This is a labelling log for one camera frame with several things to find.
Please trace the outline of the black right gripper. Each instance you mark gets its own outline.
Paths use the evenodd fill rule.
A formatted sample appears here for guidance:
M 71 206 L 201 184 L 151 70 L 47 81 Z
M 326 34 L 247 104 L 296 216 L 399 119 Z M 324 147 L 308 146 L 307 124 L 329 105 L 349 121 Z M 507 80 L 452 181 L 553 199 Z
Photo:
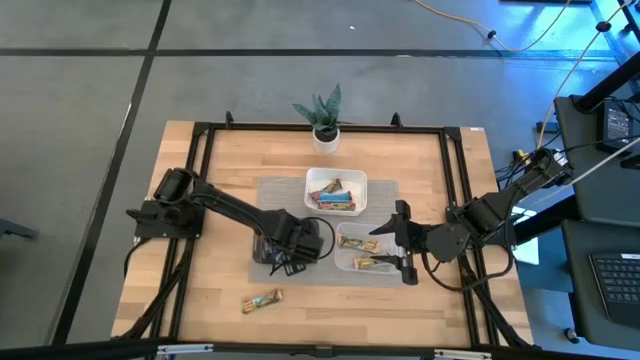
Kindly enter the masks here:
M 455 227 L 450 224 L 408 223 L 410 219 L 410 205 L 405 200 L 396 200 L 395 212 L 391 218 L 383 225 L 370 231 L 370 234 L 395 233 L 399 228 L 399 245 L 410 252 L 403 256 L 377 255 L 373 256 L 373 259 L 393 265 L 400 271 L 404 284 L 417 285 L 418 274 L 412 253 L 430 252 L 438 261 L 453 260 L 455 257 Z

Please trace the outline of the orange Chewy granola bar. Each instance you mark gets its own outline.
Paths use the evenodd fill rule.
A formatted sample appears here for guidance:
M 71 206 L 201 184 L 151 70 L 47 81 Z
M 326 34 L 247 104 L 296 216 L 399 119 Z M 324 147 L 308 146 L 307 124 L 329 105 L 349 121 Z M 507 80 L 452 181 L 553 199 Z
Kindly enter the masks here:
M 351 238 L 344 235 L 339 237 L 338 244 L 341 248 L 364 251 L 372 254 L 378 254 L 381 249 L 378 241 Z
M 355 257 L 353 265 L 356 271 L 378 271 L 386 263 L 373 257 Z

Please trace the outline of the black power adapter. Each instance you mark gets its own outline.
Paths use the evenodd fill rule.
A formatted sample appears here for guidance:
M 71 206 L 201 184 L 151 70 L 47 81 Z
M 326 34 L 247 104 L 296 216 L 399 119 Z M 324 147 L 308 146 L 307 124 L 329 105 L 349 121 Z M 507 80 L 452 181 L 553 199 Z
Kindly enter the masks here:
M 596 148 L 614 153 L 640 135 L 640 115 L 630 102 L 605 101 L 597 111 Z

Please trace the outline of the black laptop keyboard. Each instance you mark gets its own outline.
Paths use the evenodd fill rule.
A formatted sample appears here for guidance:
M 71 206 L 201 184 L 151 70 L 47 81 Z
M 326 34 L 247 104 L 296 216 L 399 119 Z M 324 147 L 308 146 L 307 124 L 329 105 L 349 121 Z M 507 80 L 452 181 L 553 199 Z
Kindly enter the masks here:
M 608 319 L 640 330 L 640 253 L 596 253 L 589 261 Z

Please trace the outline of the grey woven placemat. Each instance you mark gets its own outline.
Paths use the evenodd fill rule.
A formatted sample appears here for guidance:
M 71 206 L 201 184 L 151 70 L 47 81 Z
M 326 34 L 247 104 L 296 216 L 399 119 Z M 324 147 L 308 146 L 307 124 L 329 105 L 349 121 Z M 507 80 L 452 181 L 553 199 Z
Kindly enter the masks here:
M 300 217 L 312 214 L 304 204 L 305 180 L 302 178 L 262 177 L 259 179 L 257 206 L 262 209 L 283 208 Z M 368 182 L 368 204 L 362 213 L 355 217 L 324 215 L 319 224 L 321 236 L 325 239 L 322 253 L 325 259 L 309 265 L 301 273 L 287 276 L 284 271 L 271 272 L 269 265 L 250 263 L 249 281 L 251 283 L 271 283 L 283 285 L 309 286 L 359 286 L 394 288 L 403 285 L 400 272 L 395 275 L 375 275 L 359 272 L 347 272 L 334 263 L 337 226 L 342 222 L 383 225 L 395 212 L 395 201 L 399 198 L 399 186 L 395 181 L 371 180 Z

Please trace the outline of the white plant pot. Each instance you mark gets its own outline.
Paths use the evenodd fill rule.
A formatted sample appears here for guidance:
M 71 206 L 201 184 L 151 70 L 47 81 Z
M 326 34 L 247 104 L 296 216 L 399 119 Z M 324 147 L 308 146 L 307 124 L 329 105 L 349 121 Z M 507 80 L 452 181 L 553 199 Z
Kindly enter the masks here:
M 312 131 L 313 146 L 316 151 L 324 154 L 335 152 L 340 143 L 340 130 L 334 129 L 329 132 L 319 130 Z

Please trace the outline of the green snake plant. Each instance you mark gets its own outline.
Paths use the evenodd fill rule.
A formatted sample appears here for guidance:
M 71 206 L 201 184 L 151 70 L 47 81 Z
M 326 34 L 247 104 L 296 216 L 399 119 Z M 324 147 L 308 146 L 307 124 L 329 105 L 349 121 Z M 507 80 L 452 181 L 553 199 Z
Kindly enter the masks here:
M 294 103 L 293 108 L 314 130 L 327 133 L 336 131 L 342 125 L 341 105 L 342 91 L 340 84 L 337 84 L 326 100 L 320 94 L 313 94 L 311 109 L 298 103 Z

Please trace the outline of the white plastic bin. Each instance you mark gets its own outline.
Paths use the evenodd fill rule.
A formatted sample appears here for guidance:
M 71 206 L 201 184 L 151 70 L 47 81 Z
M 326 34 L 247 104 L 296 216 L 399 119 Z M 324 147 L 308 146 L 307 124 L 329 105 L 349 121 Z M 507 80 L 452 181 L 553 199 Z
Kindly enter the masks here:
M 351 202 L 356 204 L 355 211 L 321 210 L 319 203 L 311 199 L 311 192 L 320 190 L 334 179 L 339 179 L 343 187 L 336 193 L 351 193 Z M 304 203 L 316 214 L 355 217 L 367 207 L 367 182 L 367 175 L 360 170 L 310 168 L 306 174 Z

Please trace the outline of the clear plastic bin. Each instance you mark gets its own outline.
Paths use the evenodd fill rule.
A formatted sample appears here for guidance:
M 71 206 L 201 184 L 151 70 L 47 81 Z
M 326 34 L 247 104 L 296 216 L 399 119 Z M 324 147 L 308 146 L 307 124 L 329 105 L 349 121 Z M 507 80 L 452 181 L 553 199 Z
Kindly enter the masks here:
M 377 255 L 401 256 L 403 254 L 403 251 L 395 244 L 394 236 L 392 234 L 370 235 L 370 231 L 375 228 L 377 228 L 376 225 L 350 222 L 342 222 L 337 226 L 335 240 L 336 249 L 333 254 L 334 263 L 339 269 L 347 272 L 359 272 L 375 275 L 395 275 L 399 273 L 393 265 L 388 263 L 386 263 L 385 266 L 382 266 L 378 271 L 356 271 L 354 269 L 353 259 L 355 257 L 373 257 Z M 378 241 L 381 246 L 380 252 L 378 254 L 372 254 L 364 251 L 341 248 L 338 244 L 338 240 L 341 235 L 351 238 Z

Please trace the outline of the black aluminium table frame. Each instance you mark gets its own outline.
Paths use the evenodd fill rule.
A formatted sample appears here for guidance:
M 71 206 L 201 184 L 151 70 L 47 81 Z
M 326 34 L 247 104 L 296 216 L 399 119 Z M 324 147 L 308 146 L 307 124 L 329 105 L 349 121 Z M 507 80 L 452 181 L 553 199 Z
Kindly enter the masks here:
M 373 180 L 393 180 L 414 221 L 436 224 L 451 203 L 496 190 L 486 133 L 473 127 L 346 125 L 338 150 L 316 152 L 303 124 L 218 123 L 208 178 L 246 202 L 258 195 L 263 176 L 303 176 L 312 167 L 354 168 Z M 468 348 L 503 344 L 504 338 L 479 299 L 447 290 L 458 283 L 451 262 L 435 275 L 421 272 L 415 286 L 283 285 L 284 298 L 246 314 L 244 299 L 275 288 L 249 279 L 251 232 L 208 214 L 196 241 L 184 294 L 174 293 L 162 334 L 184 341 L 304 346 L 342 351 L 350 346 Z

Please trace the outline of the black side desk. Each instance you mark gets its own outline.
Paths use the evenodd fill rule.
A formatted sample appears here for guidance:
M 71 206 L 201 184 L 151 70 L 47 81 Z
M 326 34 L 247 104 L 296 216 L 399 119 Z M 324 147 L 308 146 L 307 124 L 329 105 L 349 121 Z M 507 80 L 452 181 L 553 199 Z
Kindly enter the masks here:
M 640 169 L 623 168 L 623 160 L 640 156 L 640 135 L 622 149 L 607 153 L 596 148 L 597 111 L 577 106 L 579 96 L 554 100 L 564 151 L 574 166 L 577 212 L 592 222 L 640 226 Z

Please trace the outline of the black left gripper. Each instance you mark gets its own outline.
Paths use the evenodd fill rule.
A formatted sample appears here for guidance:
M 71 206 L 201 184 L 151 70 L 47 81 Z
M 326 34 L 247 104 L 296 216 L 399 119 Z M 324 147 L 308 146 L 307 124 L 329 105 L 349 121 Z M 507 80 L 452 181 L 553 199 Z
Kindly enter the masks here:
M 297 218 L 284 209 L 269 211 L 269 245 L 276 253 L 282 253 L 290 260 L 315 263 L 319 260 L 324 240 L 312 219 Z M 287 276 L 306 269 L 301 262 L 285 265 Z

